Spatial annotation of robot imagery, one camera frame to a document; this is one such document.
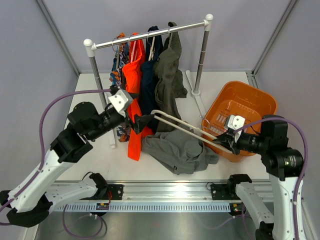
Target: orange garment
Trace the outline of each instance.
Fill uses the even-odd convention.
[[[127,63],[122,68],[122,72],[124,73],[124,76],[126,79],[125,90],[128,93],[139,94],[141,78],[142,78],[142,72],[140,71],[140,66],[145,61],[145,58],[146,58],[145,46],[142,40],[135,41],[135,48],[134,48],[134,42],[130,42],[129,59],[131,59],[132,53],[135,56],[133,58],[133,61],[130,63]],[[128,107],[127,112],[133,122],[135,121],[136,114],[138,114],[139,116],[142,116],[137,98],[133,100],[133,103]],[[143,129],[143,131],[140,134],[136,134],[135,131],[131,129],[130,139],[128,144],[129,158],[139,161],[140,153],[141,153],[141,138],[144,138],[147,135],[153,135],[152,130],[147,126]]]

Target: orange basket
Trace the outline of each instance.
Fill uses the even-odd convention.
[[[218,136],[226,132],[224,125],[229,115],[240,115],[245,118],[245,124],[249,124],[262,119],[264,115],[275,114],[277,108],[277,101],[270,94],[240,81],[230,81],[224,85],[205,115],[205,119],[202,120],[202,129],[213,136]],[[260,132],[261,123],[252,127]],[[244,132],[255,134],[253,129],[247,128]],[[212,141],[206,135],[202,137]],[[247,151],[240,151],[239,155],[234,155],[207,143],[204,144],[234,163],[240,162],[245,156],[255,155]]]

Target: perforated metal strip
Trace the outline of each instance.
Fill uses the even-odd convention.
[[[68,204],[66,212],[110,212],[110,213],[228,213],[230,206],[227,202],[203,203],[134,203],[113,202],[109,207],[102,207],[97,202],[76,202]],[[62,212],[64,206],[56,209]]]

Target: gray wall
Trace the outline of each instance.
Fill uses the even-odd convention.
[[[0,190],[16,187],[40,162],[38,126],[46,106],[74,91],[77,77],[33,0],[0,2]],[[63,129],[67,99],[49,112],[45,146]],[[4,212],[0,221],[7,222]],[[1,240],[20,227],[0,226]]]
[[[303,129],[309,162],[303,195],[314,226],[320,222],[319,127],[320,118],[320,1],[301,0],[268,54],[258,80],[262,89],[278,101],[278,113],[295,121]],[[296,130],[289,131],[289,145],[301,150]]]
[[[83,40],[96,43],[145,33],[152,25],[168,27],[200,22],[213,14],[204,70],[252,70],[289,0],[44,0],[75,62],[91,72]],[[197,70],[204,29],[179,33],[182,70]],[[97,51],[101,72],[109,72],[114,52]]]

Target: navy blue garment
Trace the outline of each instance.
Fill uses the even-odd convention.
[[[159,30],[157,26],[152,26],[149,28],[148,32]],[[140,70],[142,72],[140,95],[139,95],[139,106],[142,115],[148,115],[152,110],[159,110],[158,104],[156,102],[155,89],[159,82],[159,78],[155,75],[153,66],[157,61],[159,55],[163,51],[163,43],[161,35],[156,36],[154,40],[154,54],[153,59],[148,61],[150,55],[150,48],[152,45],[153,37],[147,39],[145,46],[145,62],[142,63]],[[157,132],[159,120],[153,119],[149,122],[148,127],[152,129],[154,133]]]

